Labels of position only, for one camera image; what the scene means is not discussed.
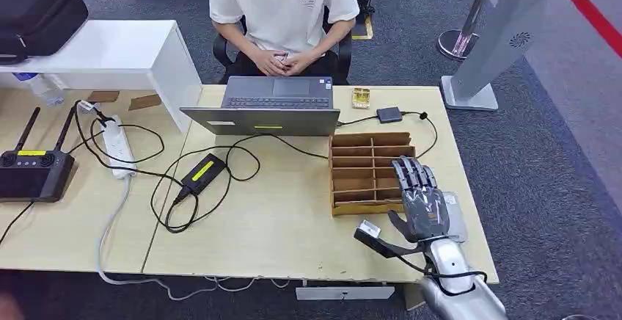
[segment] black cable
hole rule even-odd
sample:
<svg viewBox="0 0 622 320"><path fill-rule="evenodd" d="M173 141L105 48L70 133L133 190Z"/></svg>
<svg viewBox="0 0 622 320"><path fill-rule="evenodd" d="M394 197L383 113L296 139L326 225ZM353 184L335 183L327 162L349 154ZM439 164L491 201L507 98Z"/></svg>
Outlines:
<svg viewBox="0 0 622 320"><path fill-rule="evenodd" d="M418 267L417 265L411 263L410 261L407 261L402 255L397 255L396 257L400 259L406 265L417 270L418 272L421 272L422 274L426 276L436 277L436 278L459 278L459 277L465 277L465 276L484 276L484 283L488 281L488 275L483 271L469 271L469 272L462 272L460 274L439 274L436 272L429 272L427 270L424 270Z"/></svg>
<svg viewBox="0 0 622 320"><path fill-rule="evenodd" d="M434 145L436 145L436 142L439 141L439 131L436 130L436 126L434 125L434 122L432 122L432 120L430 119L430 117L428 117L428 113L427 112L401 112L402 116L405 116L407 114L418 114L419 118L421 120L427 120L431 125L432 125L432 129L434 130L434 141L432 142L432 145L430 145L429 148L425 149L422 153L420 153L419 155L417 155L417 157L415 157L416 159L421 158L423 155L425 155L426 153L428 153L430 150L432 150L432 148L434 148ZM337 127L341 128L343 126L348 126L350 124L354 124L354 123L359 123L359 122L363 122L366 120L373 120L374 118L378 118L378 116L369 116L369 117L365 117L365 118L360 118L358 120L353 120L351 122L337 122Z"/></svg>
<svg viewBox="0 0 622 320"><path fill-rule="evenodd" d="M427 112L402 112L403 116L405 116L407 114L418 114L419 118L421 120L427 120L430 123L430 125L432 126L432 129L434 130L434 141L432 142L432 145L430 145L429 148L425 149L422 153L420 153L419 155L417 155L417 157L415 157L416 159L419 159L421 156L425 155L430 150L432 150L432 148L434 148L434 145L436 145L436 142L439 141L439 131L436 130L436 126L434 125L434 122L432 122L430 117L428 117L428 113Z"/></svg>
<svg viewBox="0 0 622 320"><path fill-rule="evenodd" d="M96 137L99 137L101 134L103 134L103 131L100 131L99 133L97 133L95 136L90 137L89 140L94 140ZM67 155L71 155L71 153L73 153L73 151L76 151L77 149L79 149L82 145L84 145L84 140L82 142L80 142L80 144L77 144L76 146L74 146L71 150L69 150L67 152Z"/></svg>
<svg viewBox="0 0 622 320"><path fill-rule="evenodd" d="M233 145L215 145L215 146L211 146L211 147L209 147L209 148L205 148L205 149L201 149L201 150L196 150L196 151L191 151L191 152L189 152L189 153L185 153L185 154L183 154L182 156L180 156L178 159L176 159L175 161L173 161L173 162L169 165L169 167L167 168L167 170L164 172L164 174L162 174L162 173L156 173L156 172L149 172L149 171L144 171L144 170L131 169L131 168L127 168L127 167L117 167L117 166L111 166L111 165L109 165L109 164L105 163L105 162L101 159L101 157L100 157L100 156L99 156L99 155L98 155L98 154L97 154L97 153L96 153L96 152L95 152L95 151L94 151L94 150L93 150L93 149L89 146L89 144L88 144L88 139L86 138L86 136L84 135L84 132L82 131L82 127L81 127L81 124L80 124L80 120L79 120L79 118L78 118L78 110L77 110L77 106L78 106L78 103L79 103L79 102L80 102L80 101L76 101L76 102L74 103L74 108L75 108L75 111L74 111L74 117L73 117L73 118L74 118L74 120L75 120L75 122L76 122L76 126L77 126L77 128L78 128L78 133L79 133L79 135L80 135L80 137L81 137L81 139L82 139L82 143L81 143L81 145L84 145L84 146L87 148L87 150L88 150L88 151L89 151L89 152L90 152L93 156L95 156L95 158L99 161L99 163L100 163L102 166L104 166L104 167L106 167L106 168L109 168L109 169L111 169L111 170L127 170L127 171L131 171L131 172L142 173L142 174L145 174L145 175L151 175L151 176L154 176L154 177L159 177L159 178L160 178L160 179L159 179L159 181L158 181L158 183L155 185L155 188L154 188L154 190L153 190L153 193L151 194L151 199L150 199L150 207L151 207L151 211L153 212L153 215L154 215L154 216L156 217L156 219L158 220L158 223L159 223L160 225L164 226L164 227L165 227L165 228L166 228L166 229L167 229L170 233L180 233L180 232L183 232L183 231L185 231L186 229L188 229L188 228L189 228L189 227L190 227L193 223L195 223L195 222L197 222L197 221L200 221L201 219L204 219L204 218L205 218L205 217L207 217L209 214L211 214L212 212L214 212L214 211L215 211L215 210L216 210L216 209L217 209L217 208L218 208L218 207L222 204L222 202L224 201L225 197L226 197L226 196L227 196L227 194L229 193L229 189L230 189L230 187L231 187L231 181L232 181L232 180L235 180L235 181L240 181L240 182L248 181L248 180L250 180L250 179L254 178L254 177L255 177L255 176L259 173L259 170L260 170L260 168L261 168L261 163L260 163L259 159L258 159L258 158L256 157L256 155L255 155L255 154L253 154L250 150L248 150L248 149L246 149L246 148L243 148L243 147L240 147L240 146L237 146L237 145L238 145L238 144L240 144L241 142L244 142L244 141L247 141L247 140L249 140L249 139L256 138L256 137L275 137L275 138L277 138L278 140L280 140L281 142L285 143L285 144L286 144L287 146L289 146L290 148L292 148L292 149L294 149L294 150L296 150L296 151L298 151L298 152L300 152L300 153L303 153L303 154L305 154L305 155L309 155L309 156L313 156L313 157L318 157L318 158L322 158L322 159L327 159L327 157L326 157L326 156L322 156L322 155L318 155L318 154L314 154L314 153L309 153L309 152L307 152L307 151L304 151L304 150L298 149L298 148L296 148L295 146L293 146L293 145L291 145L290 143L288 143L288 142L286 142L285 140L283 140L282 138L279 138L279 137L274 136L274 135L272 135L272 134L257 134L257 135L251 136L251 137L247 137L247 138L240 139L240 140L238 140L237 142L235 142ZM137 127L137 128L142 128L142 129L144 129L144 130L147 130L147 131L149 131L149 132L151 132L151 133L155 134L155 135L156 135L156 136L160 139L161 144L162 144L162 145L164 145L164 142L163 142L163 140L162 140L161 136L160 136L158 133L156 133L156 132L154 132L154 131L151 131L150 129L147 129L147 128L144 128L144 127L140 127L140 126L134 126L134 127ZM223 193L222 197L220 198L220 200L216 203L216 205L215 205L213 208L211 208L210 210L208 210L208 211L207 211L207 212L205 212L204 214L202 214L202 215L200 215L200 216L198 216L198 217L197 217L198 208L199 208L199 197L198 197L198 195L196 195L195 193L191 193L191 194L192 194L192 197L194 198L194 207L193 207L192 215L190 216L190 218L189 218L189 220L188 220L187 222L185 222L185 223L183 223L183 224L181 224L181 225L178 225L178 226L171 226L171 225L169 224L169 221L170 221L170 218L171 218L171 216L172 216L173 210L174 210L177 206L179 206L179 204L181 203L181 201L177 201L177 200L174 200L174 201L173 201L173 204L169 207L169 210L168 210L168 212L167 212L167 215L165 216L165 220L164 220L164 221L162 221L162 220L161 220L161 218L160 218L160 216L158 215L158 212L156 211L156 207L154 206L154 199L155 199L156 193L157 193L158 188L159 188L159 186L161 185L161 183L162 183L163 179L165 179L165 178L166 178L166 179L170 180L171 182L173 182L173 183L177 184L177 185L178 185L181 189L183 189L183 188L184 188L183 183L181 183L178 179L176 179L176 178L172 177L171 175L168 175L169 171L170 171L170 170L171 170L171 169L172 169L172 168L173 168L173 167L174 167L174 166L175 166L175 165L176 165L176 164L177 164L180 160L182 160L183 158L187 157L188 155L195 154L195 153L202 153L202 152L205 152L205 151L208 151L208 150L213 150L213 149L218 149L218 148L226 148L226 149L229 149L229 150L227 151L227 156L226 156L226 159L224 160L224 162L225 162L225 169L226 169L227 173L229 174L229 181L227 182L227 187L226 187L226 189L225 189L225 191L224 191L224 193ZM246 152L247 152L247 153L248 153L248 154L249 154L249 155L250 155L250 156L251 156L251 157L252 157L252 158L253 158L253 159L257 162L257 169L255 170L255 172L254 172L252 175L250 175L250 176L249 176L249 177L247 177L247 178L239 178L239 177L236 177L236 176L233 174L233 172L231 171L231 168L229 167L229 157L230 157L231 152L232 152L233 150L235 150L235 149L239 149L239 150L246 151Z"/></svg>
<svg viewBox="0 0 622 320"><path fill-rule="evenodd" d="M28 211L29 208L31 208L34 205L34 201L31 201L30 204L28 204L27 207L25 207L14 219L13 221L11 221L11 223L7 226L7 229L4 230L4 233L2 234L2 238L0 238L0 245L2 245L2 242L4 241L4 237L7 236L7 233L9 233L9 230L11 229L11 227L13 226L13 224L15 222L17 222L17 220L21 217L21 215L23 215L26 211Z"/></svg>
<svg viewBox="0 0 622 320"><path fill-rule="evenodd" d="M337 127L343 127L343 126L349 126L350 124L354 124L354 123L358 123L358 122L363 122L366 120L372 120L374 118L378 118L378 115L376 116L369 116L369 117L365 117L365 118L360 118L358 120L353 120L351 122L337 122Z"/></svg>
<svg viewBox="0 0 622 320"><path fill-rule="evenodd" d="M97 122L98 122L98 119L94 119L94 120L91 122L91 126L89 127L89 131L90 131L91 137L94 137L94 136L95 136L95 135L93 134L93 126L94 126ZM99 152L100 152L100 153L102 153L105 157L108 157L108 158L110 158L110 159L114 159L114 160L117 160L118 162L123 162L123 163L126 163L126 164L139 164L139 163L141 163L141 162L145 162L145 161L147 161L147 160L149 160L149 159L153 159L153 158L154 158L154 157L156 157L157 155L160 155L161 153L163 153L163 152L164 152L164 150L166 149L166 147L164 146L164 140L162 139L162 136L161 136L160 134L158 134L158 133L156 133L156 132L152 131L152 130L151 130L151 129L149 129L149 128L145 128L145 127L143 127L143 126L138 126L138 125L136 125L136 124L121 124L121 125L119 125L119 127L140 128L140 129L142 129L142 130L144 130L144 131L148 131L148 132L150 132L151 134L155 135L155 136L158 138L158 140L160 140L160 150L158 150L158 152L154 153L153 155L149 155L149 156L145 157L144 159L140 159L140 160L136 160L136 161L125 161L125 160L122 160L122 159L117 159L116 157L110 156L110 155L109 155L106 151L104 151L104 150L102 150L102 148L100 148L99 144L98 144L95 140L93 140L93 145L94 145L94 146L95 146L95 147L99 150Z"/></svg>

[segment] office chair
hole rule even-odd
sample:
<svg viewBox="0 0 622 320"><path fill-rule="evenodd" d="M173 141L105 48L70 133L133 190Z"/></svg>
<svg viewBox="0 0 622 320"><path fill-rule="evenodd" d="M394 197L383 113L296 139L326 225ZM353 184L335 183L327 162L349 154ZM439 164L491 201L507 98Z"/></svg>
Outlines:
<svg viewBox="0 0 622 320"><path fill-rule="evenodd" d="M329 9L324 7L324 22L323 28L325 32L329 32L332 24L329 24ZM240 20L244 34L246 34L246 19L243 16ZM233 61L229 59L227 55L227 39L218 34L213 44L213 55L215 58L225 67L229 67ZM338 54L333 51L326 52L326 57L330 57L331 62L334 62L334 69L337 69L337 73L340 79L346 81L347 85L348 74L350 73L350 62L352 60L352 33L349 32L340 42L338 48Z"/></svg>

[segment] antenna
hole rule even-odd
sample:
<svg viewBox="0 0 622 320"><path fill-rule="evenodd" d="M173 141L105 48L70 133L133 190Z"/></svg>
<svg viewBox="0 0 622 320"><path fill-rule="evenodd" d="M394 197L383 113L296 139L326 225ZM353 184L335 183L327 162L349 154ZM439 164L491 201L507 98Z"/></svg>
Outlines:
<svg viewBox="0 0 622 320"><path fill-rule="evenodd" d="M71 125L71 120L73 119L74 113L76 113L76 107L72 106L71 110L69 111L69 115L67 116L67 119L65 120L65 124L63 125L62 130L60 131L59 139L58 141L56 141L56 146L54 147L55 151L60 151L60 148L62 147L62 143L65 142L65 137L67 136L67 131L69 131L69 126Z"/></svg>
<svg viewBox="0 0 622 320"><path fill-rule="evenodd" d="M30 134L30 131L32 130L32 126L34 126L34 122L35 120L37 120L39 111L41 111L41 108L37 107L36 109L34 109L34 112L32 112L32 115L30 116L30 120L28 121L28 124L26 124L26 127L23 129L23 133L21 134L18 144L15 146L15 151L19 151L23 149L23 145L26 144L26 139L28 139L28 134Z"/></svg>

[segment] cable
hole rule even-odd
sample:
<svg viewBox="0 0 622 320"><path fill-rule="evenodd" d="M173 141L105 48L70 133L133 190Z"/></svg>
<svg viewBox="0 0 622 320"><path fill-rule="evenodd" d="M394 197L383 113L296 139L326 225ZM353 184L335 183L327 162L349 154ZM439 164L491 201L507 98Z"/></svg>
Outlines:
<svg viewBox="0 0 622 320"><path fill-rule="evenodd" d="M90 137L88 140L94 140L96 137L99 137L101 134L103 134L103 131L100 131L99 133L97 133L95 136ZM67 155L71 155L71 153L73 153L73 151L76 151L77 149L79 149L82 145L84 145L84 140L82 142L80 142L80 144L77 144L76 146L74 146L71 150L69 150L67 152Z"/></svg>
<svg viewBox="0 0 622 320"><path fill-rule="evenodd" d="M240 288L226 288L223 285L221 285L219 282L223 281L223 280L219 280L216 278L216 285L218 286L218 288L220 288L223 291L227 291L227 292L239 292L239 291L245 291L249 288L251 288L252 284L255 282L256 279L252 278L251 282L244 286L244 287L240 287Z"/></svg>
<svg viewBox="0 0 622 320"><path fill-rule="evenodd" d="M290 281L289 281L289 280L285 281L285 283L284 283L284 284L282 284L282 285L278 284L278 283L277 283L275 280L273 280L273 279L270 279L270 281L272 281L272 283L273 283L273 284L274 284L277 288L281 288L281 289L283 289L283 288L287 287L287 286L290 284Z"/></svg>
<svg viewBox="0 0 622 320"><path fill-rule="evenodd" d="M407 114L418 114L419 118L421 120L427 120L430 123L430 125L432 126L432 129L434 130L434 141L432 142L432 145L430 145L429 148L425 149L422 153L420 153L419 155L417 155L417 157L415 157L416 159L419 159L421 156L425 155L430 150L432 150L432 148L434 148L434 145L436 145L436 142L439 141L439 131L436 130L436 126L434 125L434 122L432 122L430 117L428 117L428 113L427 112L420 112L420 113L419 112L402 112L403 116L405 116Z"/></svg>
<svg viewBox="0 0 622 320"><path fill-rule="evenodd" d="M465 277L465 276L484 276L484 283L488 281L488 275L483 271L469 271L469 272L462 272L460 274L438 274L435 272L426 271L418 267L417 265L411 263L410 261L407 261L402 255L397 255L396 258L402 260L403 263L417 270L418 272L421 272L422 274L426 276L436 277L436 278L459 278L459 277Z"/></svg>
<svg viewBox="0 0 622 320"><path fill-rule="evenodd" d="M114 212L110 215L110 217L108 218L108 222L106 223L105 228L103 229L99 239L98 239L98 247L97 247L97 255L96 255L96 260L97 260L97 272L99 274L99 276L101 277L102 280L104 280L106 283L109 283L111 285L116 285L116 286L122 286L122 285L139 285L139 284L143 284L143 283L157 283L158 285L160 285L160 287L164 288L167 290L168 296L171 300L175 300L175 301L181 301L181 300L186 300L196 294L199 293L203 293L203 292L210 292L210 291L215 291L218 287L214 287L214 288L204 288L204 289L200 289L197 291L194 291L190 294L187 294L183 297L175 297L172 295L171 293L171 288L169 286L167 286L166 284L164 284L162 281L160 281L157 278L149 278L146 280L124 280L124 281L119 281L119 280L113 280L111 278L109 278L108 276L106 276L106 274L103 271L103 268L101 266L101 250L103 249L103 245L106 241L106 237L108 236L108 233L110 231L110 228L112 227L112 223L114 222L114 219L117 217L117 215L119 214L119 212L121 211L121 209L123 208L123 206L125 205L125 202L128 199L128 195L130 194L130 182L131 182L131 176L127 175L125 177L125 180L123 181L123 194L121 196L121 200L119 201L117 207L115 208Z"/></svg>
<svg viewBox="0 0 622 320"><path fill-rule="evenodd" d="M97 121L98 121L97 119L93 120L93 121L91 122L91 126L89 127L89 131L90 131L90 134L91 134L91 137L92 137L92 138L93 138L93 137L95 137L95 136L97 135L97 134L93 134L93 126L97 123ZM149 160L149 159L153 159L153 158L154 158L154 157L156 157L157 155L160 155L161 153L163 153L163 152L164 152L164 150L166 149L166 147L164 146L164 140L162 139L162 136L161 136L160 134L156 133L155 131L152 131L152 130L151 130L151 129L149 129L149 128L145 128L145 127L143 127L143 126L138 126L138 125L135 125L135 124L121 124L121 125L119 125L119 127L140 128L140 129L142 129L142 130L144 130L144 131L148 131L148 132L150 132L151 134L153 134L153 135L155 135L156 137L158 137L158 140L160 140L160 150L158 150L156 153L154 153L154 154L152 154L152 155L149 155L149 156L145 157L144 159L140 159L140 160L136 160L136 161L124 161L124 160L122 160L122 159L117 159L116 157L110 156L110 155L109 155L109 154L108 154L105 150L103 150L103 149L99 146L99 144L98 144L95 140L93 140L93 145L94 145L94 146L95 146L95 147L99 150L99 152L100 152L100 153L102 153L105 157L108 157L108 158L110 158L110 159L114 159L114 160L117 160L118 162L123 162L123 163L126 163L126 164L139 164L139 163L141 163L141 162L145 162L145 161L147 161L147 160Z"/></svg>
<svg viewBox="0 0 622 320"><path fill-rule="evenodd" d="M29 208L31 208L34 205L34 201L31 201L30 204L28 204L27 207L25 207L14 219L13 221L11 221L11 223L7 226L7 229L4 230L4 233L2 234L2 238L0 238L0 245L2 245L2 242L4 241L4 238L7 236L7 233L9 233L9 230L11 229L11 227L13 226L14 223L17 222L17 220L19 220L19 218L21 217L21 215L23 215L26 211L28 211Z"/></svg>
<svg viewBox="0 0 622 320"><path fill-rule="evenodd" d="M378 115L376 115L376 116L369 116L369 117L365 117L365 118L360 118L358 120L353 120L351 122L337 122L337 128L343 127L343 126L349 126L350 124L354 124L354 123L358 123L358 122L364 122L366 120L372 120L374 118L378 118Z"/></svg>
<svg viewBox="0 0 622 320"><path fill-rule="evenodd" d="M402 114L402 116L405 116L407 114L418 114L419 118L421 120L427 120L432 125L432 129L434 130L434 141L432 142L432 145L430 145L429 148L425 149L422 153L420 153L419 155L417 155L417 157L415 157L416 159L419 159L423 155L425 155L426 153L430 152L430 150L432 150L432 148L434 148L434 145L436 145L436 142L439 141L439 131L436 130L436 126L434 125L434 122L432 122L430 117L428 117L428 113L427 112L406 112L406 111L402 111L401 114ZM341 128L343 126L349 126L350 124L359 123L359 122L363 122L363 121L366 121L366 120L373 120L375 118L378 118L378 116L377 115L376 116L369 116L369 117L365 117L365 118L360 118L358 120L353 120L351 122L337 122L337 127Z"/></svg>
<svg viewBox="0 0 622 320"><path fill-rule="evenodd" d="M225 288L223 285L221 285L221 284L220 284L220 282L225 281L225 280L229 280L231 277L225 277L225 278L217 278L217 277L209 277L209 276L203 276L203 277L204 277L206 280L209 280L209 281L215 282L215 283L218 285L218 288L220 288L220 289L221 289L221 290L223 290L223 291L227 291L227 292L239 292L239 291L244 291L244 290L246 290L246 289L249 289L249 288L250 288L250 286L252 286L253 282L256 280L256 278L253 278L253 279L251 279L251 282L250 282L248 285L246 285L246 286L244 286L244 287L241 287L241 288L234 288L234 289L231 289L231 288ZM289 280L286 280L286 281L285 281L285 284L283 284L283 285L278 284L278 283L277 283L274 279L272 279L272 278L270 279L270 281L272 282L272 284L274 284L277 288L280 288L280 289L284 289L285 287L287 287L287 286L290 284L290 281L289 281Z"/></svg>
<svg viewBox="0 0 622 320"><path fill-rule="evenodd" d="M211 147L209 147L209 148L204 148L204 149L201 149L201 150L196 150L196 151L191 151L191 152L189 152L189 153L185 153L185 154L183 154L182 156L180 156L178 159L174 160L174 161L173 161L173 162L169 165L169 167L168 167L168 168L167 168L167 170L164 172L164 174L162 174L162 173L156 173L156 172L149 172L149 171L144 171L144 170L138 170L138 169L131 169L131 168L127 168L127 167L111 166L110 164L107 164L106 162L104 162L104 161L102 160L102 158L101 158L101 157L100 157L100 156L99 156L99 155L98 155L98 154L97 154L97 153L96 153L96 152L95 152L95 151L94 151L94 150L93 150L93 149L89 146L88 140L87 140L86 136L84 135L84 132L82 131L82 127L81 127L80 120L79 120L78 109L77 109L77 106L78 106L78 103L79 103L79 102L80 102L80 101L76 101L76 102L74 103L74 108L75 108L75 111L74 111L74 114L73 114L73 116L74 116L73 118L74 118L74 120L75 120L75 122L76 122L76 127L77 127L77 129L78 129L78 133L79 133L80 137L82 138L82 141L83 141L83 142L82 142L82 144L84 145L84 147L86 147L86 148L87 148L87 150L88 150L88 151L89 151L89 152L90 152L90 153L91 153L91 154L92 154L92 155L93 155L93 156L94 156L94 157L98 160L98 162L99 162L102 166L104 166L104 167L106 167L106 168L109 168L109 169L111 169L111 170L126 170L126 171L131 171L131 172L136 172L136 173L142 173L142 174L145 174L145 175L151 175L151 176L154 176L154 177L159 177L159 178L160 178L160 179L158 180L158 183L155 185L155 188L154 188L154 190L153 190L153 193L151 194L151 198L150 198L150 207L151 207L151 211L152 211L153 215L155 216L155 218L157 219L158 223L159 223L160 225L162 225L163 227L165 227L165 228L166 228L166 229L167 229L170 233L180 233L180 232L183 232L183 231L185 231L186 229L188 229L188 228L189 228L192 224L194 224L195 222L200 221L201 219L204 219L204 218L206 218L207 216L209 216L211 213L213 213L213 212L214 212L214 211L215 211L215 210L216 210L216 209L217 209L217 208L218 208L218 207L222 204L222 202L224 201L225 197L226 197L226 196L227 196L227 194L229 193L229 189L230 189L230 187L231 187L231 181L232 181L232 180L234 180L234 181L239 181L239 182L248 181L248 180L250 180L250 179L253 179L253 178L254 178L254 177L255 177L255 176L259 173L259 170L260 170L260 168L261 168L261 163L260 163L259 159L258 159L258 158L256 157L256 155L255 155L255 154L253 154L250 150L248 150L248 149L246 149L246 148L243 148L243 147L238 146L238 144L240 144L240 143L242 143L242 142L245 142L245 141L247 141L247 140L250 140L250 139L253 139L253 138L257 138L257 137L275 137L275 138L277 138L278 140L280 140L281 142L285 143L285 144L286 144L287 146L289 146L290 148L292 148L292 149L294 149L294 150L297 150L297 151L298 151L298 152L300 152L300 153L303 153L303 154L305 154L305 155L309 155L309 156L313 156L313 157L318 157L318 158L322 158L322 159L327 159L327 157L326 157L326 156L322 156L322 155L318 155L318 154L314 154L314 153L309 153L309 152L307 152L307 151L304 151L304 150L298 149L298 148L296 148L295 146L291 145L290 143L286 142L285 140L283 140L283 139L281 139L281 138L279 138L279 137L276 137L276 136L274 136L274 135L272 135L272 134L257 134L257 135L251 136L251 137L247 137L247 138L240 139L240 140L238 140L237 142L235 142L233 145L215 145L215 146L211 146ZM146 129L146 128L144 128L144 127L140 127L140 126L136 126L136 127L137 127L137 128L143 128L143 129L145 129L145 130L147 130L147 131L149 131L149 132L151 132L151 133L155 134L155 135L156 135L156 136L158 136L158 138L160 139L161 144L162 144L162 145L164 145L164 143L162 142L162 138L161 138L161 136L160 136L159 134L157 134L156 132L151 131L151 130L149 130L149 129ZM192 197L194 198L194 207L193 207L192 215L190 216L190 218L188 219L188 221L187 221L187 222L185 222L185 223L183 223L183 224L181 224L181 225L176 225L176 226L175 226L175 225L170 225L170 224L169 224L169 221L170 221L170 219L171 219L171 217L172 217L172 213L173 213L174 209L175 209L176 207L178 207L178 206L181 204L181 201L176 201L176 200L175 200L175 201L173 201L173 204L169 207L169 210L168 210L168 212L167 212L167 214L166 214L166 216L165 216L165 220L164 220L164 221L162 221L162 219L161 219L161 218L160 218L160 216L158 215L158 212L156 211L156 207L154 206L154 199L155 199L155 197L156 197L156 192L158 191L158 188L159 188L159 186L161 185L161 183L162 183L163 179L165 179L165 178L166 178L166 179L170 180L171 182L173 182L173 183L177 184L177 185L178 185L180 188L182 188L182 189L183 189L183 187L184 187L183 183L181 183L181 182L180 182L177 178L172 177L171 175L169 175L169 174L168 174L168 173L169 173L169 171L170 171L170 170L171 170L171 169L172 169L172 168L173 168L173 167L174 167L174 166L175 166L175 165L176 165L179 161L181 161L182 159L184 159L184 158L185 158L185 157L187 157L188 155L195 154L195 153L202 153L202 152L205 152L205 151L209 151L209 150L213 150L213 149L218 149L218 148L226 148L226 149L228 149L228 151L227 151L227 156L226 156L226 159L224 160L224 162L225 162L225 169L226 169L226 171L227 171L227 174L229 175L229 181L227 182L227 187L226 187L226 189L225 189L225 191L224 191L224 193L223 193L222 197L220 198L220 200L216 203L216 205L215 205L213 208L211 208L210 210L208 210L208 211L207 211L207 212L205 212L204 214L202 214L202 215L200 215L200 216L197 216L197 214L198 214L198 209L199 209L199 197L198 197L198 195L196 195L196 194L192 194ZM250 156L251 156L251 157L252 157L252 158L253 158L253 159L257 162L257 169L256 169L256 170L255 170L255 172L254 172L254 173L252 173L249 177L246 177L246 178L239 178L239 177L236 177L236 176L233 174L233 172L231 171L231 168L229 167L229 157L230 157L230 154L232 153L232 151L233 151L233 150L235 150L235 149L239 149L239 150L243 150L243 151L245 151L246 153L248 153L248 154L249 154L249 155L250 155Z"/></svg>

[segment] water bottle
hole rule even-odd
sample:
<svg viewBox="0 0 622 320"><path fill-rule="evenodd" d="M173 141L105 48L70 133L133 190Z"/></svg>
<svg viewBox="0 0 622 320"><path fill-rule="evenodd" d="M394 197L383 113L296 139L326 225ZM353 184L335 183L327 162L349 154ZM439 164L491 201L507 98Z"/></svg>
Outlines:
<svg viewBox="0 0 622 320"><path fill-rule="evenodd" d="M40 98L48 106L56 106L65 100L65 94L55 83L46 79L39 73L13 73L13 75L26 84L32 93Z"/></svg>

